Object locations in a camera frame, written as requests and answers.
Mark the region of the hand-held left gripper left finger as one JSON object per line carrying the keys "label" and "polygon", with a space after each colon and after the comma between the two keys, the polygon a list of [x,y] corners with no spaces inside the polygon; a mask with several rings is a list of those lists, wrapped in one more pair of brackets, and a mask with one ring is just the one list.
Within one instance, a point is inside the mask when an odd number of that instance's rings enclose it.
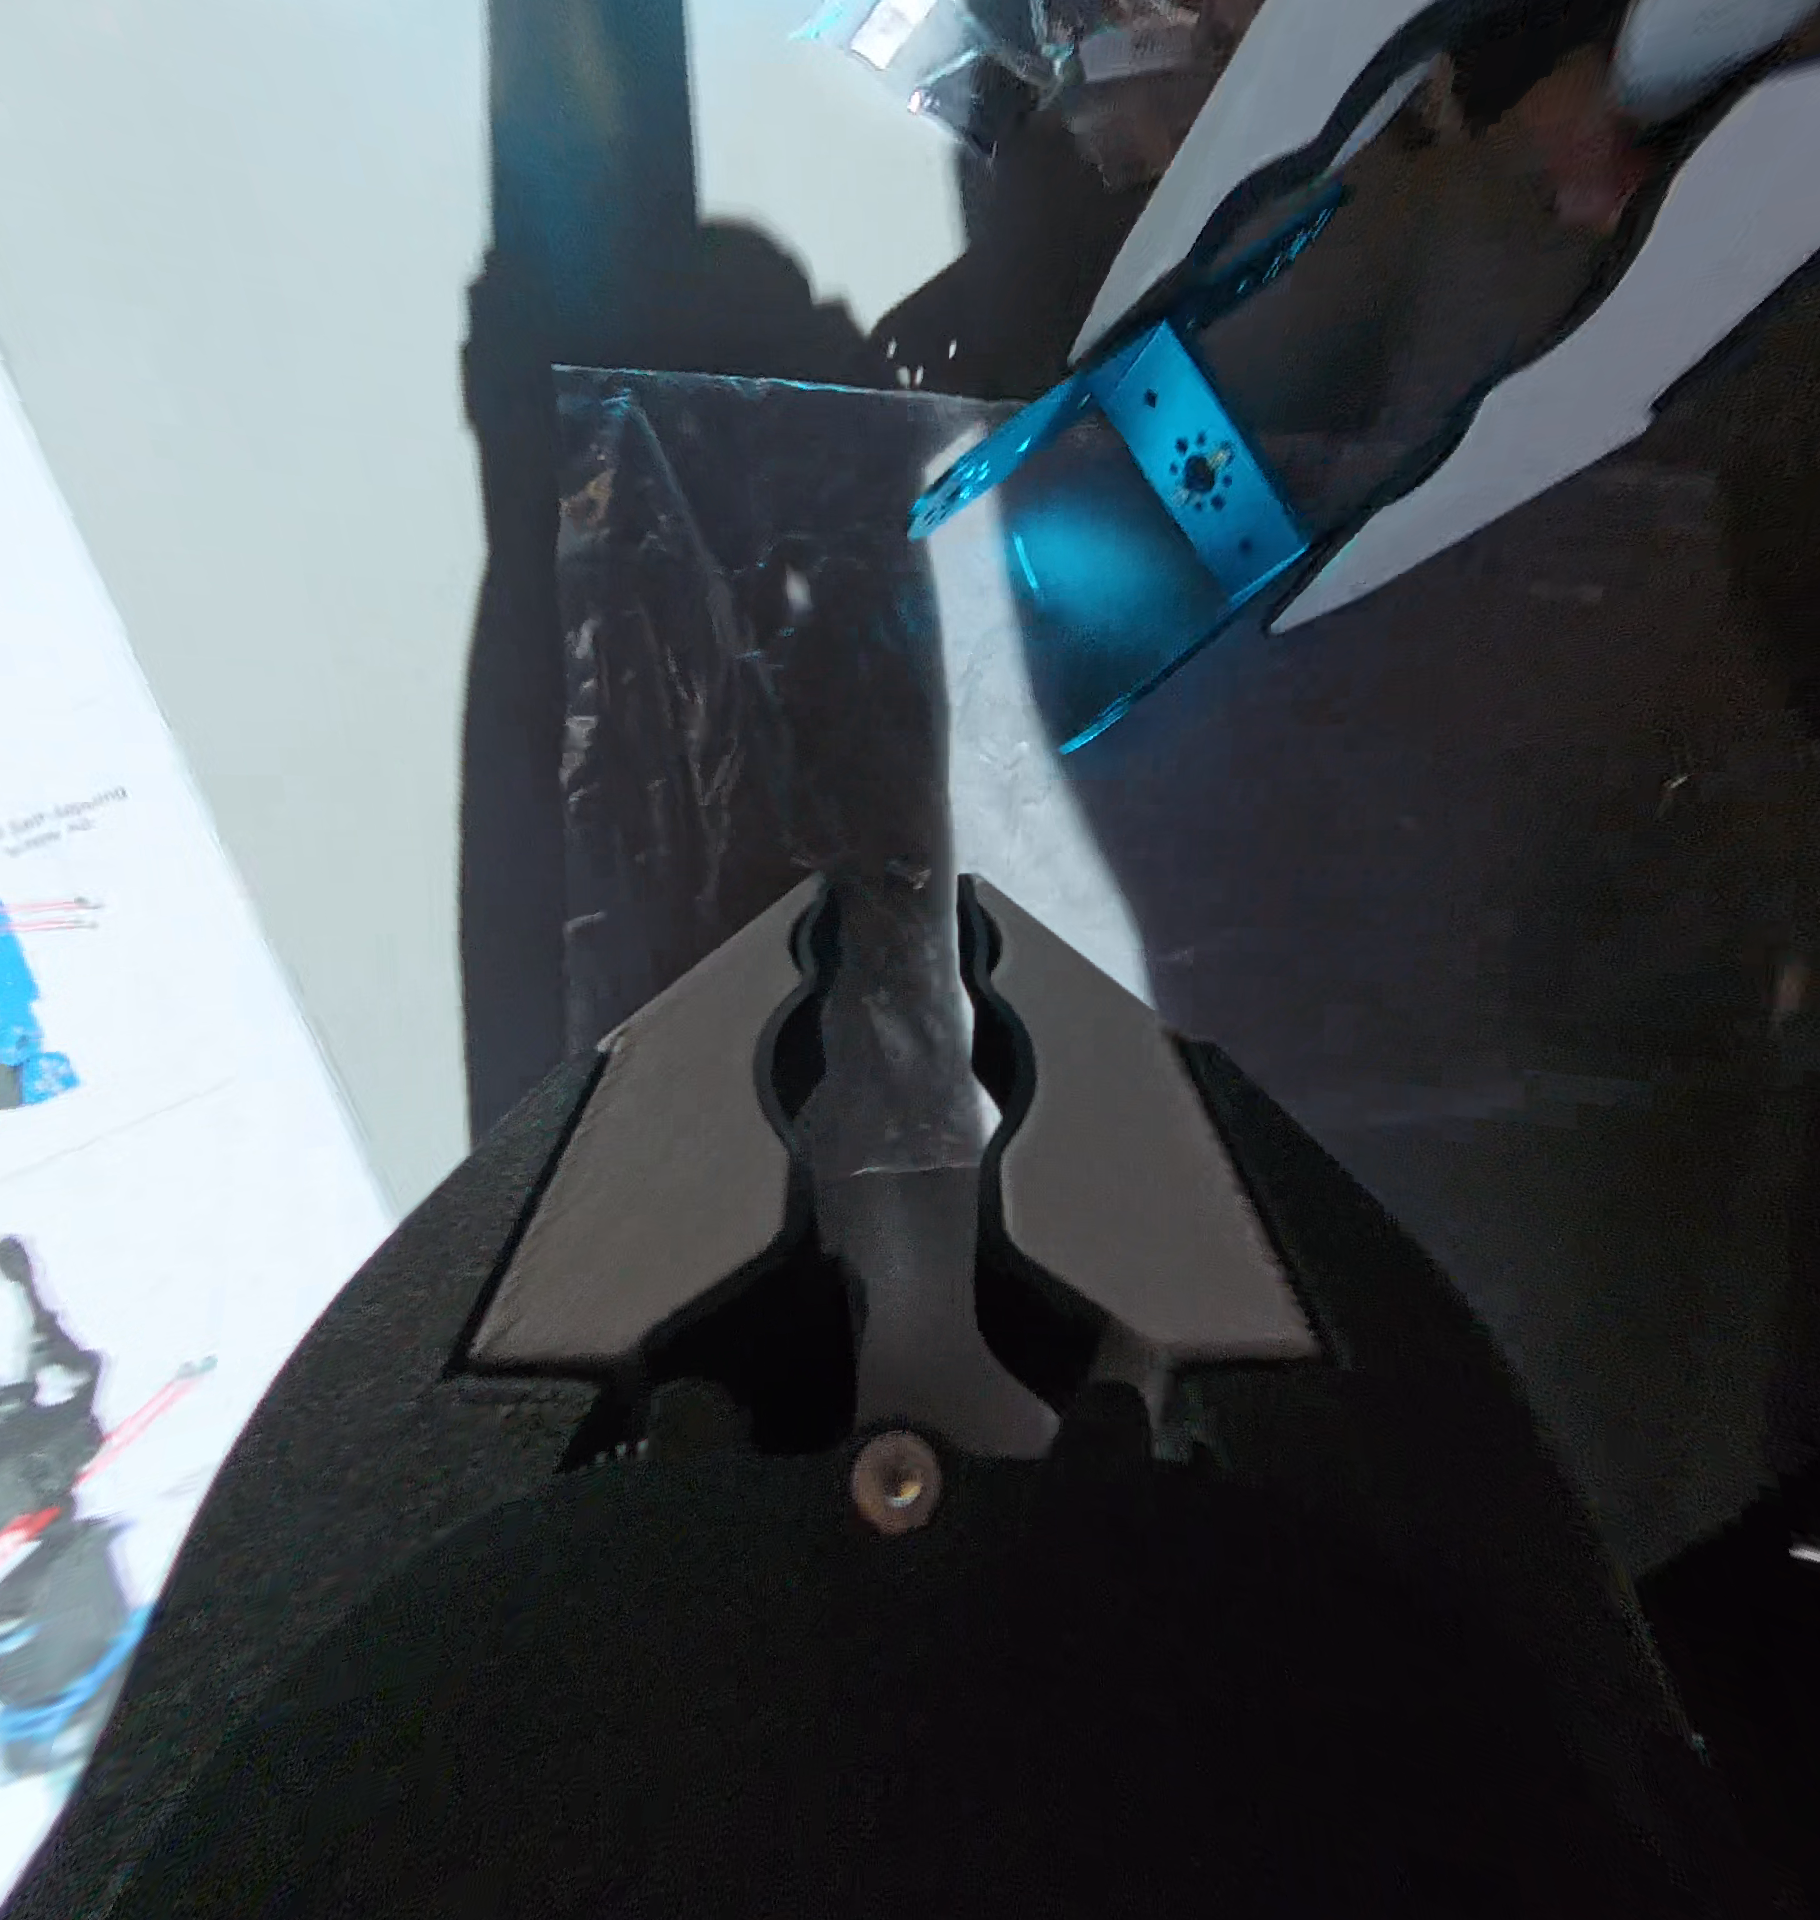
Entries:
{"label": "hand-held left gripper left finger", "polygon": [[800,1248],[836,888],[803,877],[618,1025],[467,1337],[479,1374],[635,1374]]}

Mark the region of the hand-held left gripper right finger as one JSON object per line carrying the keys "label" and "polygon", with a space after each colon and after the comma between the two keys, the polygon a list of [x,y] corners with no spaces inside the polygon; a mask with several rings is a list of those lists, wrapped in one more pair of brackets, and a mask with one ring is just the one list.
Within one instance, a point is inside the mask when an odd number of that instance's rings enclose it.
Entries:
{"label": "hand-held left gripper right finger", "polygon": [[957,879],[994,1102],[974,1312],[1013,1374],[1317,1362],[1318,1331],[1178,1035],[982,877]]}

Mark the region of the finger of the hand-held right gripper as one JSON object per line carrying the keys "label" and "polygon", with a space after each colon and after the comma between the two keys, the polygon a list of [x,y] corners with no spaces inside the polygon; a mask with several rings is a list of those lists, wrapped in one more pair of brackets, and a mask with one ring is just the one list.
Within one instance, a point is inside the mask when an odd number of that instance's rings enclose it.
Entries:
{"label": "finger of the hand-held right gripper", "polygon": [[1339,610],[1638,440],[1660,397],[1820,251],[1820,59],[1757,78],[1670,178],[1603,298],[1501,377],[1448,454],[1267,619]]}
{"label": "finger of the hand-held right gripper", "polygon": [[1471,22],[1468,2],[1259,2],[1067,349],[1082,369],[1273,199],[1298,193]]}

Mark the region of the blue metal bracket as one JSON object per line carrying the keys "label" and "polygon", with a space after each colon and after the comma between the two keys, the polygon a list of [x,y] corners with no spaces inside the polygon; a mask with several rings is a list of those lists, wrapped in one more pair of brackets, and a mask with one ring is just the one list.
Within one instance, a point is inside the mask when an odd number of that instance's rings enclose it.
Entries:
{"label": "blue metal bracket", "polygon": [[1206,332],[1326,235],[1346,189],[1298,189],[1238,247],[1206,247],[1167,295],[923,483],[908,535],[996,499],[996,548],[1051,744],[1109,731],[1312,547],[1270,456],[1238,419]]}

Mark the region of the grey desk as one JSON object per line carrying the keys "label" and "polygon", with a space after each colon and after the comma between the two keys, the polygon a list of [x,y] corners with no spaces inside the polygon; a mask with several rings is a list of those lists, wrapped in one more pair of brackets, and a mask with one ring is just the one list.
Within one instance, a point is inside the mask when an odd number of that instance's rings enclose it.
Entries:
{"label": "grey desk", "polygon": [[[562,1054],[554,363],[884,385],[943,162],[769,2],[0,2],[0,348],[394,1205]],[[1820,1453],[1820,282],[1051,799],[1654,1566]]]}

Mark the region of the person's right hand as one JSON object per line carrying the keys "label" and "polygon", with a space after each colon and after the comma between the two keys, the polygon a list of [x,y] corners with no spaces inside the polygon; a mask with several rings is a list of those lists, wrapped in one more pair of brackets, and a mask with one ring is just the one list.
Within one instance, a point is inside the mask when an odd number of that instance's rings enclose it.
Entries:
{"label": "person's right hand", "polygon": [[1518,106],[1552,215],[1588,235],[1619,231],[1648,175],[1648,152],[1620,110],[1610,65],[1568,59]]}

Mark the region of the pile of small screw bags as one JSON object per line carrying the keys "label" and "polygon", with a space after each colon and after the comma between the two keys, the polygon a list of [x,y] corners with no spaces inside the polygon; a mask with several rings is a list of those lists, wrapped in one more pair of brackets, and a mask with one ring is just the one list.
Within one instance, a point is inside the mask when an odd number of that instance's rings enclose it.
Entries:
{"label": "pile of small screw bags", "polygon": [[988,158],[1078,72],[1090,39],[1161,2],[817,2],[789,42],[861,65],[908,112]]}

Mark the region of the large clear plastic bag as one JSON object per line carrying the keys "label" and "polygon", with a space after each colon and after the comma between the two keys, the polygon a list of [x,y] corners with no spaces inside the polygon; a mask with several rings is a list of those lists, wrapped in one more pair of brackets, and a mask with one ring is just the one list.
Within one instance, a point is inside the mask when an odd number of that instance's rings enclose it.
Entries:
{"label": "large clear plastic bag", "polygon": [[1004,501],[914,499],[1011,402],[558,372],[562,1035],[591,1054],[800,879],[828,877],[823,1177],[974,1165],[956,877],[1148,995],[1137,917],[1042,719]]}

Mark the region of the white instruction sheet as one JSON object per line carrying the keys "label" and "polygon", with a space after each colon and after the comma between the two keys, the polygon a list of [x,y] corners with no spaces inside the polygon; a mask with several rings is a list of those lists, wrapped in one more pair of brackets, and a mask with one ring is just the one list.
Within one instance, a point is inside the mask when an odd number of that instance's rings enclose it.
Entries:
{"label": "white instruction sheet", "polygon": [[0,352],[0,1903],[391,1220]]}

